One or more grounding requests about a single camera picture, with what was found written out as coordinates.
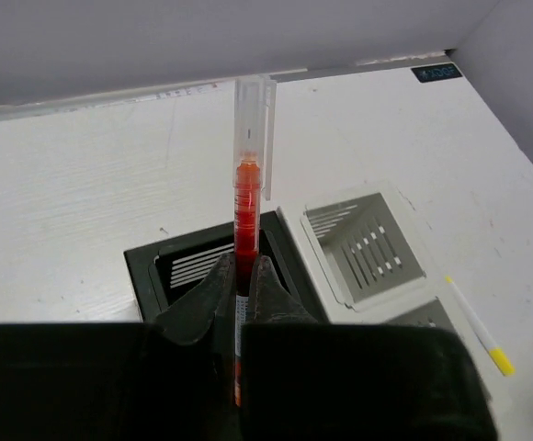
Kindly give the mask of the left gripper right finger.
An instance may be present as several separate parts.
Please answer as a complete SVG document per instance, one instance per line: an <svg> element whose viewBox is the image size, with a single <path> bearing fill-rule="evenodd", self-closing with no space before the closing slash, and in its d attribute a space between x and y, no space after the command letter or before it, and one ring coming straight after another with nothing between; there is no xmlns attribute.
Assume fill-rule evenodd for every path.
<svg viewBox="0 0 533 441"><path fill-rule="evenodd" d="M322 325L281 284L272 259L259 255L249 287L245 325Z"/></svg>

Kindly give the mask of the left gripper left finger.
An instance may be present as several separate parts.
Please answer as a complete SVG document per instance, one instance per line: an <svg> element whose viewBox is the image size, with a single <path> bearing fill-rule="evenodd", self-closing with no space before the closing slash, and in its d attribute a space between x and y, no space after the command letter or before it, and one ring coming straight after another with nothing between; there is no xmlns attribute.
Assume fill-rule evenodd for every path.
<svg viewBox="0 0 533 441"><path fill-rule="evenodd" d="M197 344L217 317L226 316L234 275L233 253L223 254L199 284L154 319L154 326L173 344Z"/></svg>

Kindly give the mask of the red ink pen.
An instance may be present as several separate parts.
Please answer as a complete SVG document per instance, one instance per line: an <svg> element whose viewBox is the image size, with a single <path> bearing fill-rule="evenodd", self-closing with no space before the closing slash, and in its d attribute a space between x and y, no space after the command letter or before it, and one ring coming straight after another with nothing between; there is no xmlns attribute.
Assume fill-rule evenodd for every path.
<svg viewBox="0 0 533 441"><path fill-rule="evenodd" d="M277 82L268 75L235 81L233 132L233 241L235 256L234 383L241 396L242 327L250 281L259 252L261 198L270 199Z"/></svg>

